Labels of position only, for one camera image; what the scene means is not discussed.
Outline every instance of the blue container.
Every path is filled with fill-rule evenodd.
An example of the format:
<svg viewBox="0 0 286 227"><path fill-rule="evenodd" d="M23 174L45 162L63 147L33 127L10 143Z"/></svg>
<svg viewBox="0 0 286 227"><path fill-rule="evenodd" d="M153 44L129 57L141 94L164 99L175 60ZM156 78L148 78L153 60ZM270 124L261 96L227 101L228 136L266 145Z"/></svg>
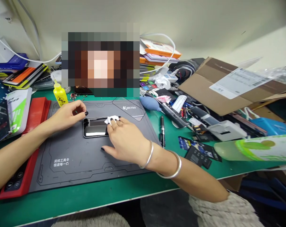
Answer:
<svg viewBox="0 0 286 227"><path fill-rule="evenodd" d="M285 135L286 124L280 121L268 119L268 118L256 118L250 120L252 123L261 127L268 132L267 136Z"/></svg>

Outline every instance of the green plastic bottle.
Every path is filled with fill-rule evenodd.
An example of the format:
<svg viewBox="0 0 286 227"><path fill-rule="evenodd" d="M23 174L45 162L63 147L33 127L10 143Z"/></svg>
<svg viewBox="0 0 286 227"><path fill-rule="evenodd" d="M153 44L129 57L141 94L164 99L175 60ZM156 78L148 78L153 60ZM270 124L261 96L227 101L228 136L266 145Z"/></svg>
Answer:
<svg viewBox="0 0 286 227"><path fill-rule="evenodd" d="M214 149L230 161L286 161L286 135L220 142Z"/></svg>

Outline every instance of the white wall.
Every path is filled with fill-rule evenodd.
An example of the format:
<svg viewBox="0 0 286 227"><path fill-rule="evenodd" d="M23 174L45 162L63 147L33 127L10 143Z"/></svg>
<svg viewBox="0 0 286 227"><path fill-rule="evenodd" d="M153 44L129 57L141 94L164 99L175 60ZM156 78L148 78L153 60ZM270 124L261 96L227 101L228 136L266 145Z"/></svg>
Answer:
<svg viewBox="0 0 286 227"><path fill-rule="evenodd" d="M14 2L29 30L29 35L35 40L28 17L17 1ZM183 53L184 59L225 57L237 47L286 24L286 16L281 17L286 15L286 1L282 0L22 0L22 2L37 24L44 60L51 59L61 51L62 31L89 32L90 22L136 22L140 26L141 34L165 33L174 40L177 50ZM279 23L268 25L268 21L273 17ZM15 51L25 52L30 58L37 59L18 20L13 20L9 24L0 19L1 35ZM233 56L240 59L235 52Z"/></svg>
<svg viewBox="0 0 286 227"><path fill-rule="evenodd" d="M250 70L286 66L286 26L235 49L221 59L236 64L256 57L263 58L249 67Z"/></svg>

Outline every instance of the rubber bulb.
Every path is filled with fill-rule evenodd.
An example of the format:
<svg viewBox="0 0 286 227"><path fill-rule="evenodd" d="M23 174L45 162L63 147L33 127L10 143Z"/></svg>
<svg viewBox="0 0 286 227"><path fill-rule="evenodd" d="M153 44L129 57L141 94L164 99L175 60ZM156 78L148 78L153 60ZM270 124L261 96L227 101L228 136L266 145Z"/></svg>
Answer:
<svg viewBox="0 0 286 227"><path fill-rule="evenodd" d="M148 110L156 110L159 112L162 110L159 106L158 101L156 101L152 97L140 96L140 100L141 100L142 105Z"/></svg>

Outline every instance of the yellow glue bottle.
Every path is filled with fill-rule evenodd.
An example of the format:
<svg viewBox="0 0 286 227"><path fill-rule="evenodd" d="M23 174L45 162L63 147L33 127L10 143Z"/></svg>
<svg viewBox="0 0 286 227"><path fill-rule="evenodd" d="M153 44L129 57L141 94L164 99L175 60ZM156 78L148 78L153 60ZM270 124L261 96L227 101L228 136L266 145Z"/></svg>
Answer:
<svg viewBox="0 0 286 227"><path fill-rule="evenodd" d="M54 89L55 98L58 101L58 104L60 105L60 107L62 107L64 104L68 103L66 92L64 88L62 88L61 85L57 83L56 80L55 80L54 88L55 88Z"/></svg>

